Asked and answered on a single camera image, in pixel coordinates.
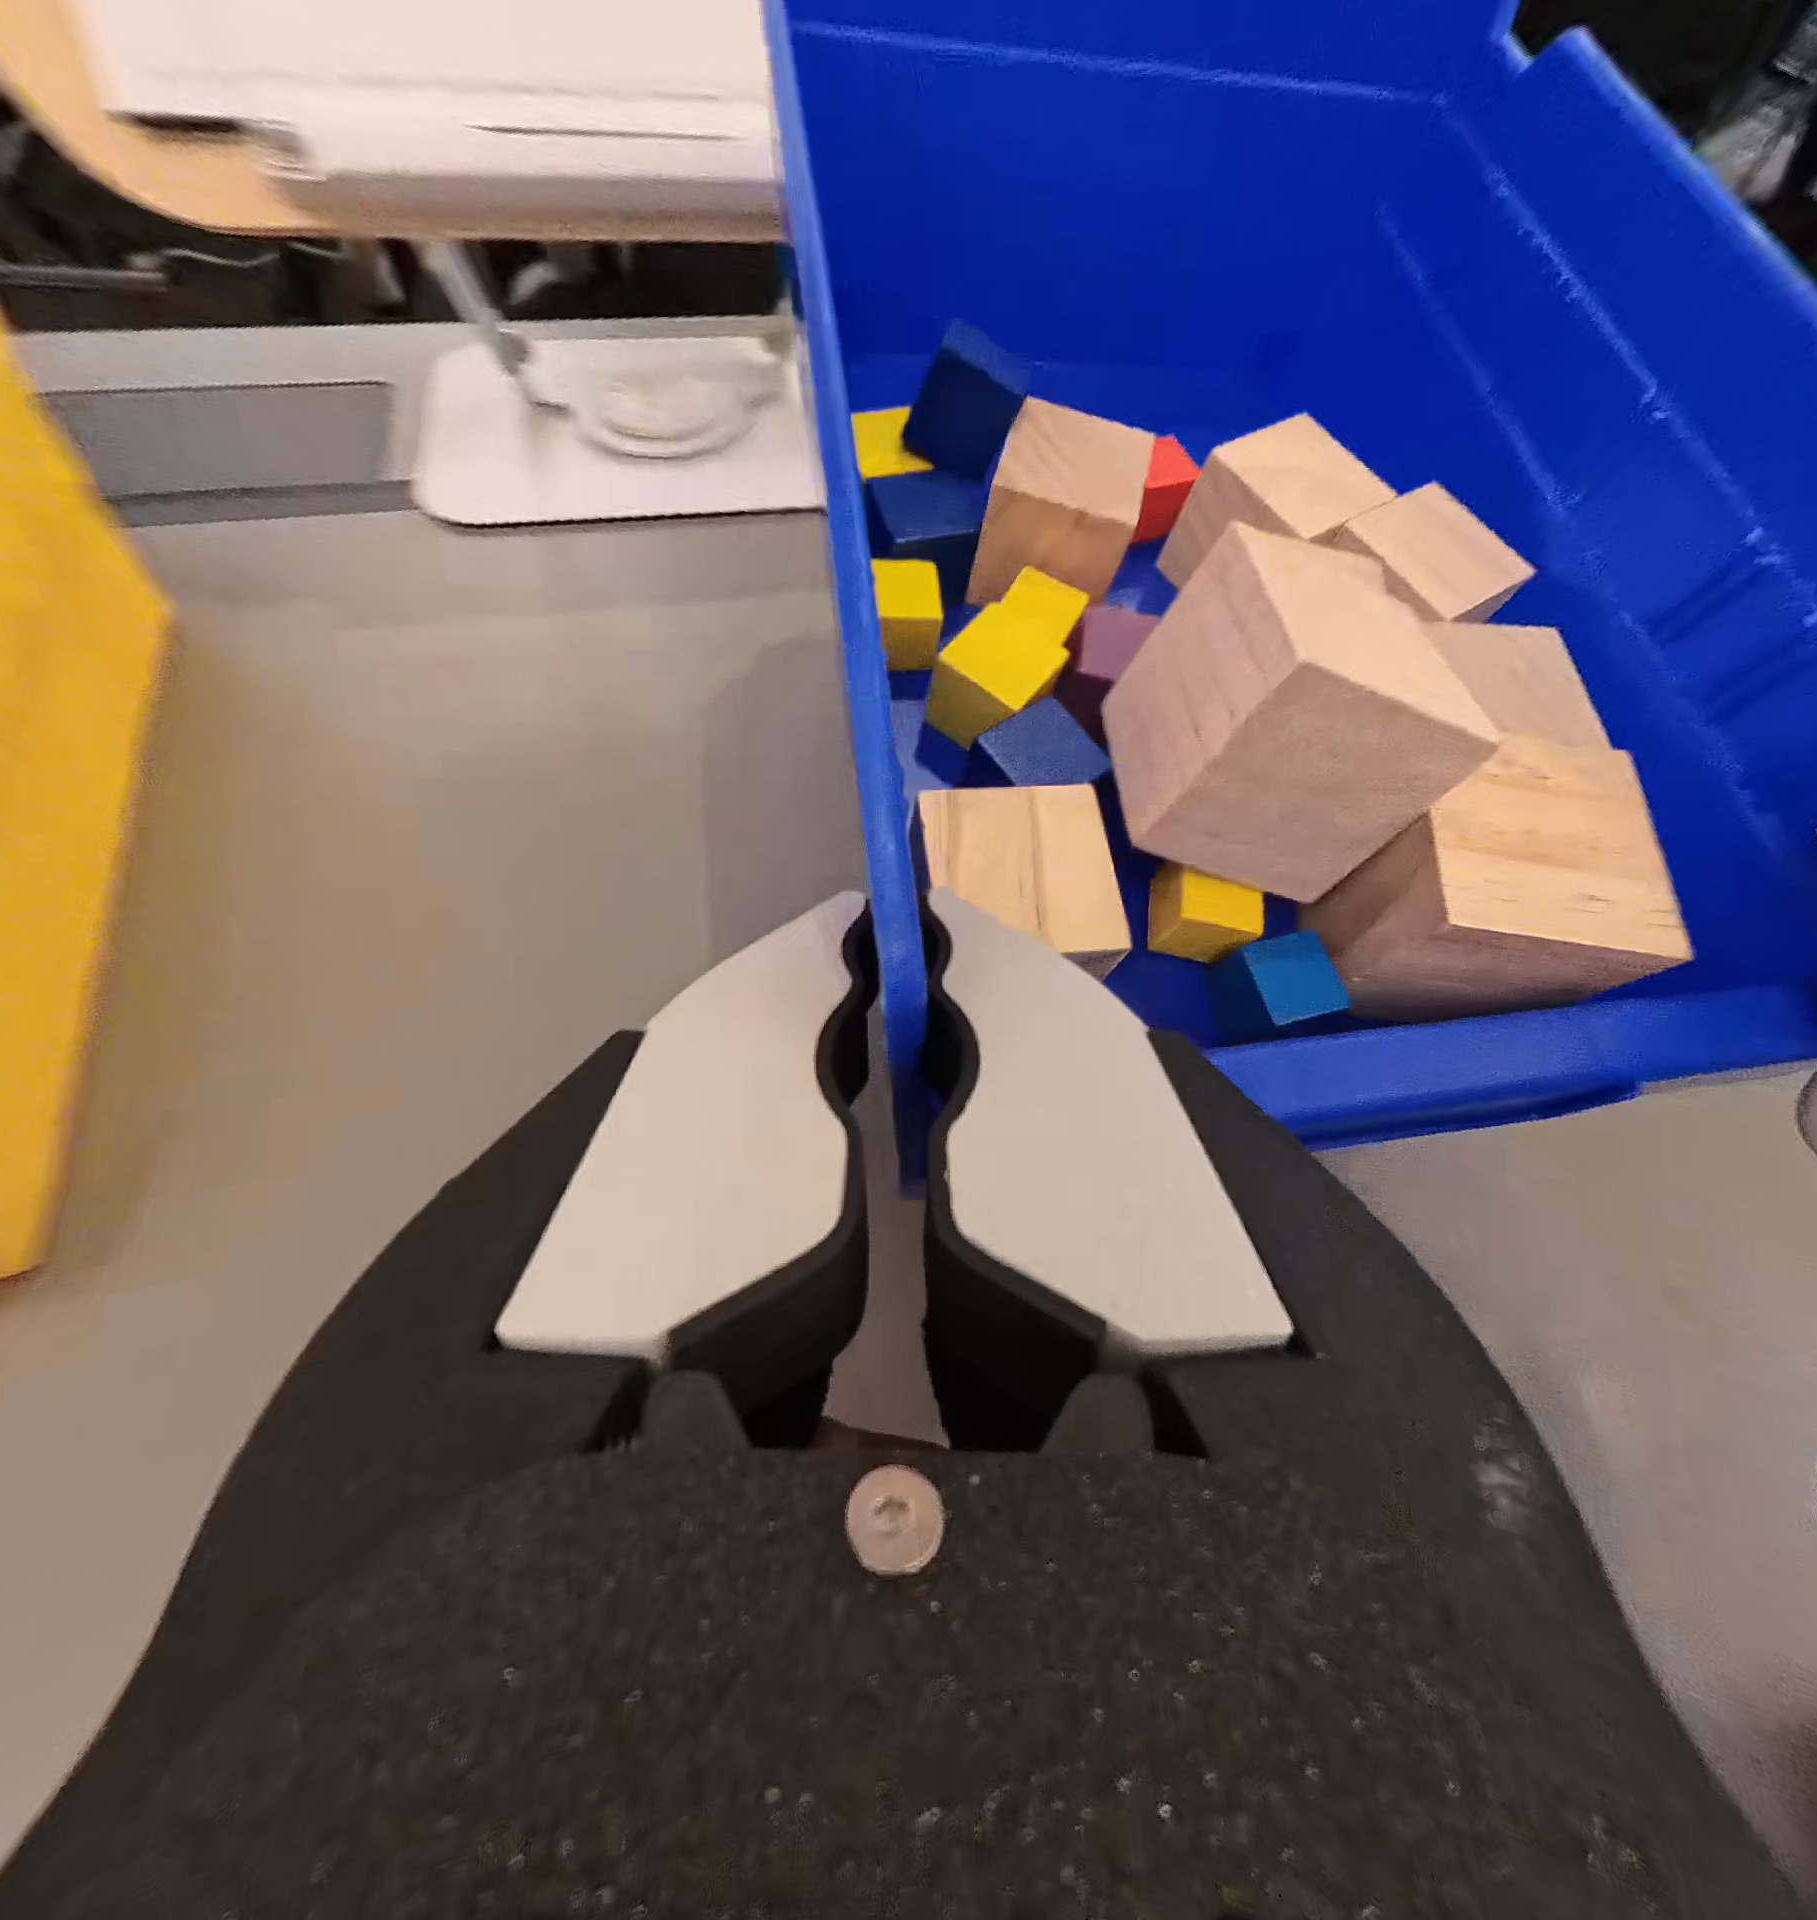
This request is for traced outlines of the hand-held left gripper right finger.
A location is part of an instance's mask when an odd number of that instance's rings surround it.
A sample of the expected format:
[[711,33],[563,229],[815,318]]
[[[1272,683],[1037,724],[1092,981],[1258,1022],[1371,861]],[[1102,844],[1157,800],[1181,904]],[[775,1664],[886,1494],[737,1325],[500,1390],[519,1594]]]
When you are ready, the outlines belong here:
[[948,1447],[1037,1450],[1100,1370],[1283,1354],[1296,1319],[1157,1037],[948,888],[923,935],[923,1343]]

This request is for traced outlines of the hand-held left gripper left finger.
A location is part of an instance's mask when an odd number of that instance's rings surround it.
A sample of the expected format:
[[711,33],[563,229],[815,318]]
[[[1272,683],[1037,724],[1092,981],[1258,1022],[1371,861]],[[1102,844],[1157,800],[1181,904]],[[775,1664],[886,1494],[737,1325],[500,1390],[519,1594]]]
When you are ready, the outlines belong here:
[[799,1432],[869,1312],[864,1083],[869,904],[837,892],[639,1029],[495,1343],[702,1370]]

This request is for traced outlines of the pile of wooden coloured cubes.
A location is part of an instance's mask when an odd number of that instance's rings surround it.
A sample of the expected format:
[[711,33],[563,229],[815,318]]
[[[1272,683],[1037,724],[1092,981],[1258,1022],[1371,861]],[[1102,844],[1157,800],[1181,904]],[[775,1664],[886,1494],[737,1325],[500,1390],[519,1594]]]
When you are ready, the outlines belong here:
[[1205,1046],[1556,1014],[1697,962],[1640,792],[1527,581],[1319,416],[1218,444],[1037,399],[948,327],[853,416],[897,844]]

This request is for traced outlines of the blue plastic bin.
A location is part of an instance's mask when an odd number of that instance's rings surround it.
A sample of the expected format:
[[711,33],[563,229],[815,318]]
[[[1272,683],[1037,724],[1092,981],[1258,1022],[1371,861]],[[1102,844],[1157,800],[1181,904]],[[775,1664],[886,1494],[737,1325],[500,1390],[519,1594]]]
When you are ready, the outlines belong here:
[[903,1166],[923,1173],[923,722],[890,700],[853,413],[948,327],[1037,399],[1196,452],[1319,416],[1527,565],[1635,756],[1697,962],[1561,1010],[1216,1046],[1181,966],[1115,990],[1304,1146],[1585,1113],[1817,1060],[1817,286],[1589,33],[1516,4],[767,4],[793,292]]

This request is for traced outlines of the yellow plastic bin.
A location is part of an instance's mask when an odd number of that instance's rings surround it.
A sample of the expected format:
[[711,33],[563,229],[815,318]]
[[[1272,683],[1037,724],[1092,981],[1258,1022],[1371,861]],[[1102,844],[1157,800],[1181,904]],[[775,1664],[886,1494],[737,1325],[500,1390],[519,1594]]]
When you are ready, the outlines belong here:
[[0,1278],[46,1258],[170,622],[0,314]]

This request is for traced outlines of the printed instruction sheet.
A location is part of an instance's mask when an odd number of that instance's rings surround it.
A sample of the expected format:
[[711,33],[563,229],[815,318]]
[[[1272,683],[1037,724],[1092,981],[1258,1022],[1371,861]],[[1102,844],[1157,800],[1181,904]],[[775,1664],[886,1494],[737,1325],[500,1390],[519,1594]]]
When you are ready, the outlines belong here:
[[86,0],[104,107],[140,124],[447,112],[500,133],[699,133],[775,117],[758,4],[699,0]]

